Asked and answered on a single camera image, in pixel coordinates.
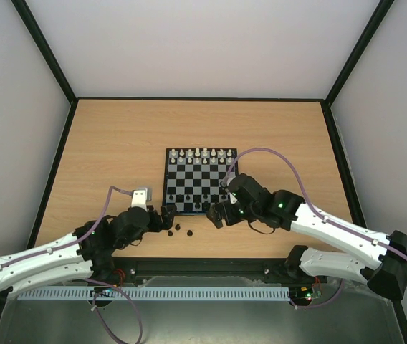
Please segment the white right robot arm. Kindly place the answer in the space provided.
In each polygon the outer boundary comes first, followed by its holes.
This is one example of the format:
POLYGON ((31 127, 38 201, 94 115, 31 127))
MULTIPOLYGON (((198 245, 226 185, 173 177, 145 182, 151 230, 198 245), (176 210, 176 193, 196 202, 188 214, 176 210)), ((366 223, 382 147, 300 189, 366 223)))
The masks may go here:
POLYGON ((296 245, 284 263, 287 274, 336 277, 366 285, 389 300, 401 301, 407 288, 407 235, 372 231, 309 205, 291 191, 274 193, 245 173, 231 178, 228 197, 206 212, 215 227, 259 221, 272 230, 284 229, 320 240, 336 248, 323 252, 296 245))

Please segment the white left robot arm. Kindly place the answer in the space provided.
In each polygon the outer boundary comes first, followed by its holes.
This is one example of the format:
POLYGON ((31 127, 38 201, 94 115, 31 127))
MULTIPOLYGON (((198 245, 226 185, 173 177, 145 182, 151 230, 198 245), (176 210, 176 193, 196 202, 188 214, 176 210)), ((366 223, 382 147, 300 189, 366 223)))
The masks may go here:
POLYGON ((0 257, 0 307, 23 292, 72 280, 106 281, 115 269, 112 255, 146 233, 168 231, 176 206, 130 207, 117 216, 89 221, 60 239, 0 257))

